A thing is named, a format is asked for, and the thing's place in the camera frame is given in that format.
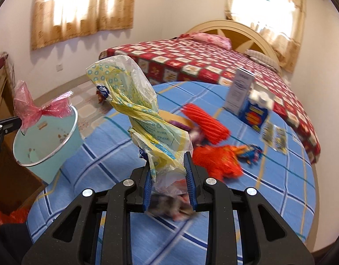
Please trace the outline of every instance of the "red snack bag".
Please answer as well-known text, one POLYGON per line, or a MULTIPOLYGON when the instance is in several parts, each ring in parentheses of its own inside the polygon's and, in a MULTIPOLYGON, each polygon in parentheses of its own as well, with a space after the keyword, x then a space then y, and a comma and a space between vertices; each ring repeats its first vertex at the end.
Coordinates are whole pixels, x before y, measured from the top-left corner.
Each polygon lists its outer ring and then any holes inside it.
POLYGON ((6 223, 24 223, 27 220, 29 209, 21 208, 11 212, 10 215, 0 211, 0 225, 6 223))

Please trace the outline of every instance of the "electrical outlet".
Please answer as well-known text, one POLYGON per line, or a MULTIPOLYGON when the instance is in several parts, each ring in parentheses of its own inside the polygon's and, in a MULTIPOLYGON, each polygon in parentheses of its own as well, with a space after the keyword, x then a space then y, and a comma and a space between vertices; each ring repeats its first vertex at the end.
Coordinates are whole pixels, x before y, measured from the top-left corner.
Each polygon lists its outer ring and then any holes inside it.
POLYGON ((57 64, 57 72, 63 70, 63 64, 57 64))

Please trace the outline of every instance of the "orange toy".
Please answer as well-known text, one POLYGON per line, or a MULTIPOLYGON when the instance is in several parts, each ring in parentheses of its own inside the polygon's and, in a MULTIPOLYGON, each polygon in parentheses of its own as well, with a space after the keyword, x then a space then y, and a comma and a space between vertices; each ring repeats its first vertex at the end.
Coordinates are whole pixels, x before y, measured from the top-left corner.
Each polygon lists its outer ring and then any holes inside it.
POLYGON ((212 144, 218 144, 220 141, 227 139, 231 134, 217 119, 214 119, 192 103, 187 103, 183 106, 182 112, 200 126, 205 137, 212 144))
POLYGON ((224 177, 237 178, 242 175, 242 169, 236 153, 246 146, 202 146, 193 151, 195 165, 205 167, 210 177, 223 181, 224 177))

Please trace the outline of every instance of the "window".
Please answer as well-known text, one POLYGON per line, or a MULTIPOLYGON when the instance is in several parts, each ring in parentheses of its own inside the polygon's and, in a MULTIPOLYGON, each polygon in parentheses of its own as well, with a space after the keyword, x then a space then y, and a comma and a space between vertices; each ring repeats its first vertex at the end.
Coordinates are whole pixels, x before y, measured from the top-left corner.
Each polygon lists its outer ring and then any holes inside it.
POLYGON ((232 17, 257 32, 270 30, 270 39, 279 34, 291 37, 295 4, 292 0, 233 0, 232 17))
POLYGON ((135 0, 35 0, 32 49, 101 30, 132 28, 135 0))

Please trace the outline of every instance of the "white wall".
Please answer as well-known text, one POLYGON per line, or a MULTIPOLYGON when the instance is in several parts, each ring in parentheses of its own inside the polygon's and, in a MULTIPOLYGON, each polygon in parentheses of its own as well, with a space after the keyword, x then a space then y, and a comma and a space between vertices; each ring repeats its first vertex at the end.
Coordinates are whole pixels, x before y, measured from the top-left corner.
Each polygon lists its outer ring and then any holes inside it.
POLYGON ((103 31, 30 51, 33 0, 5 0, 0 8, 0 51, 10 54, 16 80, 25 80, 33 98, 85 74, 104 49, 141 41, 159 40, 164 0, 136 0, 134 28, 103 31), (56 72, 56 65, 64 69, 56 72))
POLYGON ((321 144, 316 165, 320 210, 314 250, 339 235, 339 13, 330 0, 307 0, 307 19, 292 89, 321 144))
POLYGON ((166 0, 163 39, 171 39, 210 20, 225 19, 225 0, 166 0))

